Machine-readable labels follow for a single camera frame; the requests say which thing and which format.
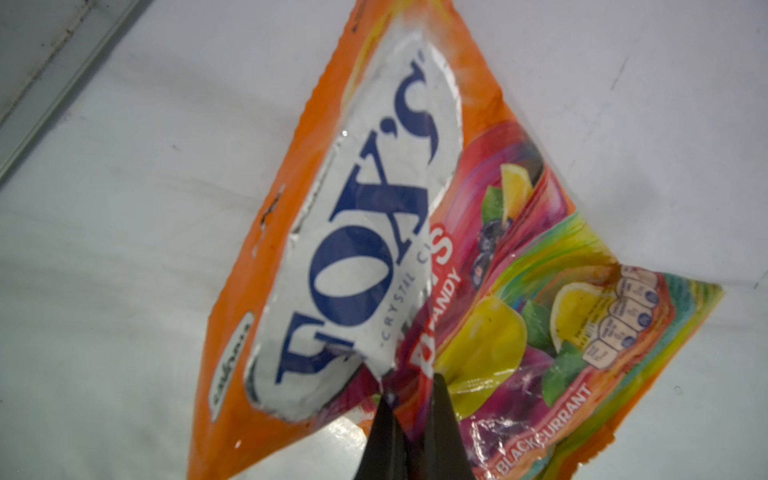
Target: white table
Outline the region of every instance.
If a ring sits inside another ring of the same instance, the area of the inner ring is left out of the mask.
[[[0,478],[184,477],[207,315],[352,4],[156,0],[0,190]],[[768,4],[457,4],[615,253],[729,292],[577,478],[765,478]]]

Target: fruit illustration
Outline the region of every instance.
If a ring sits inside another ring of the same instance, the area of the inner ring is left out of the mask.
[[[549,332],[549,319],[551,317],[549,309],[533,300],[527,300],[520,315],[523,317],[525,327],[528,330],[528,345],[555,355],[552,336]]]
[[[527,331],[519,313],[495,296],[478,302],[435,361],[458,420],[474,413],[512,376],[526,347]]]
[[[539,305],[552,308],[554,298],[560,290],[569,283],[583,282],[600,287],[608,285],[611,275],[616,271],[615,266],[581,265],[557,272],[547,284],[536,293],[533,300]]]
[[[486,462],[512,436],[533,429],[549,413],[542,379],[552,364],[547,353],[529,346],[515,373],[458,424],[470,462]]]
[[[583,349],[597,333],[598,322],[616,299],[611,290],[590,283],[575,282],[562,287],[552,303],[549,329],[555,349],[560,352],[563,341]]]
[[[541,380],[541,396],[548,406],[552,407],[568,390],[582,370],[589,364],[581,358],[581,350],[573,343],[565,340],[554,364],[544,374]]]
[[[502,190],[504,192],[504,220],[517,219],[533,194],[533,184],[528,170],[516,164],[503,164]]]
[[[499,237],[514,223],[533,194],[528,170],[517,164],[502,164],[502,188],[488,187],[482,201],[483,226],[478,233],[480,254],[472,264],[472,285],[479,289],[493,260]]]

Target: candy bag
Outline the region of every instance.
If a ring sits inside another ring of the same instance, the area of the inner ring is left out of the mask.
[[[359,0],[208,323],[190,480],[434,372],[477,478],[568,478],[723,295],[622,266],[449,0]]]

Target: plastic wrapper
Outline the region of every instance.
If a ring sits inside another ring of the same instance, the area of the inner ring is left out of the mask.
[[[722,290],[622,266],[446,0],[361,0],[211,314],[189,478],[448,386],[477,478],[567,478]]]

